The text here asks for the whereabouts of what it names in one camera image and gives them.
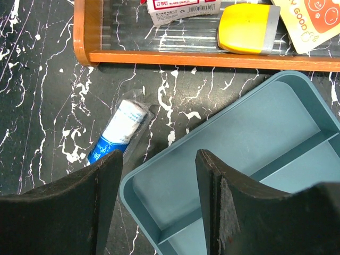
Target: white box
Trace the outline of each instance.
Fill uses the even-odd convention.
[[[217,14],[222,0],[147,0],[155,26],[197,15]]]

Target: blue organizer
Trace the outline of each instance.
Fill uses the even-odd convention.
[[[340,181],[340,125],[302,73],[273,75],[128,174],[120,195],[160,255],[206,255],[198,149],[286,192]]]

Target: blue and white tube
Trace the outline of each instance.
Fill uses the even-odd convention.
[[[146,110],[143,110],[137,104],[128,100],[122,100],[97,144],[90,152],[87,158],[87,165],[96,162],[114,149],[125,152],[131,137],[139,127],[146,113]]]

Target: yellow case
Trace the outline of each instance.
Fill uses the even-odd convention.
[[[239,54],[271,53],[280,8],[263,4],[235,4],[221,17],[217,41],[219,47]]]

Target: black marble surface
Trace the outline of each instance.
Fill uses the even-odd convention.
[[[142,89],[155,119],[124,175],[272,75],[190,66],[83,67],[71,0],[0,2],[0,194],[24,193],[84,166],[120,95]],[[340,119],[340,75],[306,73]],[[107,254],[156,254],[119,198]]]

